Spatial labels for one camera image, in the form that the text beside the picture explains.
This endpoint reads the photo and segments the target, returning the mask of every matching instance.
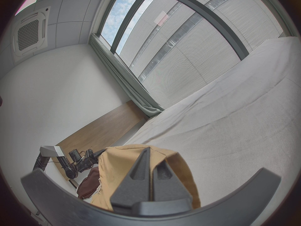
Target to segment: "ceiling air conditioning vent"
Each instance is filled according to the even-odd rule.
[[[12,48],[15,62],[47,47],[47,24],[50,7],[34,11],[13,26]]]

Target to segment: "green curtain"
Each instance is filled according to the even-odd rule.
[[[129,68],[124,66],[95,34],[91,34],[89,43],[126,94],[146,115],[151,117],[164,111]]]

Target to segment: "vent grille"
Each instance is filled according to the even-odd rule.
[[[22,26],[18,30],[18,45],[19,50],[22,51],[23,49],[36,44],[39,41],[39,21],[34,20],[24,26]]]

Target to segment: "robotic arm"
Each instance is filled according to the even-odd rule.
[[[70,163],[66,155],[59,146],[43,145],[40,147],[40,154],[36,160],[33,170],[41,168],[43,171],[48,164],[50,157],[57,157],[58,161],[65,170],[68,178],[74,179],[79,172],[83,172],[93,167],[98,163],[98,157],[105,151],[102,149],[96,153],[93,153],[91,149],[85,152],[85,155],[81,157],[77,149],[69,152],[73,162]]]

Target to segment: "yellow cloth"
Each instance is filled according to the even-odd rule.
[[[201,203],[198,196],[198,189],[194,183],[193,176],[188,165],[180,154],[172,150],[142,144],[107,147],[105,152],[99,156],[98,167],[101,189],[99,193],[92,196],[91,204],[113,211],[110,203],[110,197],[127,175],[142,150],[147,147],[150,147],[151,181],[154,168],[166,159],[177,177],[192,195],[193,208],[199,208]]]

